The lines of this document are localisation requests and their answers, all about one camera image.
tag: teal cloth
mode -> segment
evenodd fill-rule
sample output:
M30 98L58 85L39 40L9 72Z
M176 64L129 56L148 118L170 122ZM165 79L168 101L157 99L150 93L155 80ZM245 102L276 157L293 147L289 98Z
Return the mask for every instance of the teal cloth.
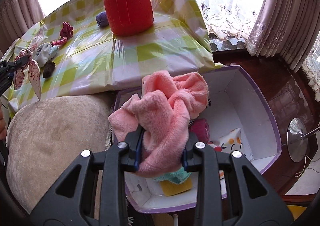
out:
M181 167L177 172L166 173L166 174L161 175L157 178L153 178L153 180L155 180L157 182L168 180L174 184L181 184L184 181L186 181L190 175L191 175L191 173L187 173L186 171L184 171L184 168Z

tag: yellow sponge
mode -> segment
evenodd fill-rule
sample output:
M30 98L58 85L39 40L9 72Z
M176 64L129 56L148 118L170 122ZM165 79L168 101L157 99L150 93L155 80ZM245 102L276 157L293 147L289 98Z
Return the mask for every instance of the yellow sponge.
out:
M175 194L183 193L192 188L192 181L190 178L188 178L182 184L174 184L167 180L159 183L165 196L172 196Z

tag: metal lamp base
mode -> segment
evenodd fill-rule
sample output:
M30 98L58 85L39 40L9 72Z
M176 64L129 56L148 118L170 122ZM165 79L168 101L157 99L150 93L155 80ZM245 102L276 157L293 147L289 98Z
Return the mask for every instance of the metal lamp base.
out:
M304 137L307 133L303 122L294 118L288 127L287 146L291 159L300 162L307 152L308 138Z

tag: beige sofa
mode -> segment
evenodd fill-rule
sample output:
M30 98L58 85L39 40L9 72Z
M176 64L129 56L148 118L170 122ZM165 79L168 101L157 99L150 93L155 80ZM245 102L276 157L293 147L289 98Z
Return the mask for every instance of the beige sofa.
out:
M115 93L110 92L58 97L27 105L14 116L6 139L7 180L27 212L82 150L108 148L108 116L114 100Z

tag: plastic tablecloth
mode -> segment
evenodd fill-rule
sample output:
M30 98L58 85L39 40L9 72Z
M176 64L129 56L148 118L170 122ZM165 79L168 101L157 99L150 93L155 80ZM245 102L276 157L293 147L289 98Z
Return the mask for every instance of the plastic tablecloth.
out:
M118 37L109 26L98 27L95 16L105 10L103 0L70 0L30 28L15 46L15 56L28 47L41 26L44 42L60 38L64 21L74 27L73 37L53 59L52 77L41 77L41 100L139 86L144 76L158 70L178 75L216 68L196 0L151 3L154 25L135 36ZM19 90L10 88L8 99L11 116L38 101L27 76Z

